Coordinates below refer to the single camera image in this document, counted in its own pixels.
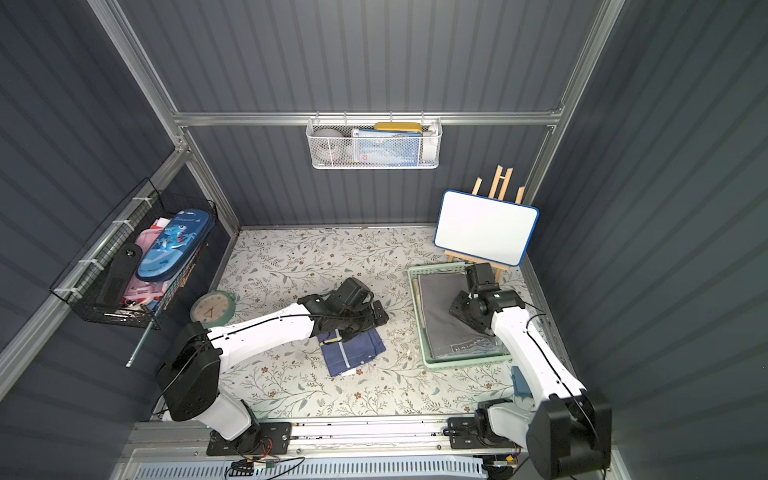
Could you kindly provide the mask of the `plain grey pillowcase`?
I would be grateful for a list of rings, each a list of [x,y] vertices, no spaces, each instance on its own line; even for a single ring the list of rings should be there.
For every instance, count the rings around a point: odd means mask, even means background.
[[[428,358],[433,363],[508,354],[500,340],[475,332],[449,314],[452,301],[466,288],[463,273],[421,275],[417,284]]]

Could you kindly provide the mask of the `navy blue cloth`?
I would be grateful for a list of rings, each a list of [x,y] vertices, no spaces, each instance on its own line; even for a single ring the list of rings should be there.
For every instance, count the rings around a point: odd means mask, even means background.
[[[348,371],[355,372],[386,351],[376,329],[368,330],[346,341],[341,339],[338,330],[319,334],[317,339],[331,377],[344,375]]]

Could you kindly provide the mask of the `mint green plastic basket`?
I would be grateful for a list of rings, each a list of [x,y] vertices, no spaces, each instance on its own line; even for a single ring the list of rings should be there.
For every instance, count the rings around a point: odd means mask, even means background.
[[[422,360],[429,370],[464,368],[508,361],[496,338],[480,334],[449,313],[455,297],[467,289],[467,264],[422,265],[407,271]]]

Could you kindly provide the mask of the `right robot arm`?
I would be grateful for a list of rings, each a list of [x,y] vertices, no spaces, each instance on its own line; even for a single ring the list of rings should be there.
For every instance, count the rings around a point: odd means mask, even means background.
[[[513,443],[544,479],[606,473],[611,463],[612,408],[598,390],[590,392],[560,361],[534,327],[519,294],[503,290],[487,263],[465,270],[466,289],[450,314],[478,333],[500,340],[517,363],[535,408],[511,400],[479,403],[463,432],[489,447]]]

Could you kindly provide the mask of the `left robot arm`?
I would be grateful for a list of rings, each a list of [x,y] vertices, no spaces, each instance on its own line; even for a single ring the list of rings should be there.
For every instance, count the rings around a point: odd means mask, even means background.
[[[250,407],[221,381],[224,373],[283,344],[324,334],[346,342],[388,320],[372,291],[349,277],[328,293],[306,295],[249,321],[211,328],[190,323],[156,369],[160,398],[173,421],[199,421],[227,442],[232,452],[251,453],[265,435]]]

